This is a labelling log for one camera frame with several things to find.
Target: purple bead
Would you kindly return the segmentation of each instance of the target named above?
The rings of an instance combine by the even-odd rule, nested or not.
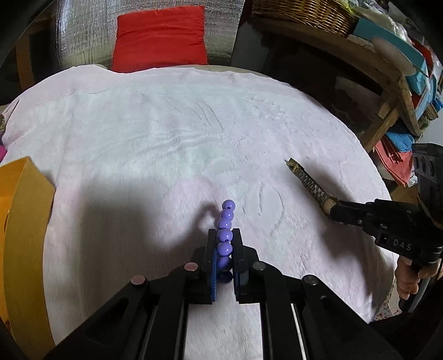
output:
[[[220,229],[217,233],[217,238],[220,241],[231,241],[232,231],[229,229]]]
[[[231,229],[231,227],[232,223],[229,219],[221,218],[217,221],[217,229]]]
[[[233,276],[230,271],[221,271],[217,274],[217,279],[219,282],[228,283],[232,280]]]
[[[230,209],[232,211],[235,210],[235,202],[232,200],[225,200],[223,201],[223,204],[221,204],[222,209]]]
[[[220,217],[221,217],[222,219],[228,219],[228,220],[232,221],[232,219],[234,218],[234,213],[232,212],[232,210],[229,210],[229,209],[223,209],[223,210],[220,212]]]
[[[220,256],[229,256],[232,253],[232,245],[227,242],[223,241],[221,243],[218,243],[217,245],[217,254]]]
[[[232,260],[229,256],[219,256],[217,259],[217,269],[228,271],[232,269]]]

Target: red paper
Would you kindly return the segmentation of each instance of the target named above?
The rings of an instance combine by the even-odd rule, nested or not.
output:
[[[375,145],[375,153],[399,184],[406,186],[411,177],[412,152],[399,153],[386,136]]]
[[[153,67],[207,65],[204,34],[203,6],[120,15],[112,70],[129,73]]]

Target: wooden shelf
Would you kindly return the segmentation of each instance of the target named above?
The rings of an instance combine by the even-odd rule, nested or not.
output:
[[[396,110],[385,114],[387,118],[383,117],[382,128],[372,129],[375,138],[369,139],[368,144],[372,144],[374,140],[377,142],[395,123],[396,112],[414,136],[421,134],[406,78],[393,64],[378,54],[344,37],[303,24],[260,17],[253,17],[249,22],[257,30],[287,36],[323,50],[358,69],[383,88],[390,97],[389,103]]]

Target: red pillow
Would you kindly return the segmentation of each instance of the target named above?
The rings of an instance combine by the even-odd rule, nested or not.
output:
[[[130,73],[152,67],[207,65],[204,34],[203,6],[120,15],[112,70]]]

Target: finger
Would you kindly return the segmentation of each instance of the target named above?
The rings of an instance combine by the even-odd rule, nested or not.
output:
[[[418,292],[417,284],[408,284],[407,282],[397,279],[397,285],[407,293],[416,294]]]
[[[439,259],[434,265],[424,267],[423,269],[421,269],[418,272],[418,277],[420,279],[429,279],[429,278],[432,278],[433,276],[436,276],[437,271],[439,270],[440,261],[441,261],[441,259]]]
[[[402,288],[400,288],[397,284],[397,292],[398,292],[398,296],[400,296],[400,298],[404,299],[404,300],[408,300],[409,299],[409,293],[404,291]]]
[[[408,259],[408,258],[405,258],[404,256],[399,256],[398,257],[398,260],[397,260],[397,264],[398,264],[398,262],[399,261],[403,261],[406,265],[408,265],[408,266],[411,266],[412,265],[412,260],[411,259]]]
[[[403,280],[404,282],[408,282],[410,284],[418,284],[420,281],[418,274],[412,270],[410,266],[406,265],[400,260],[398,261],[394,275],[397,279]]]

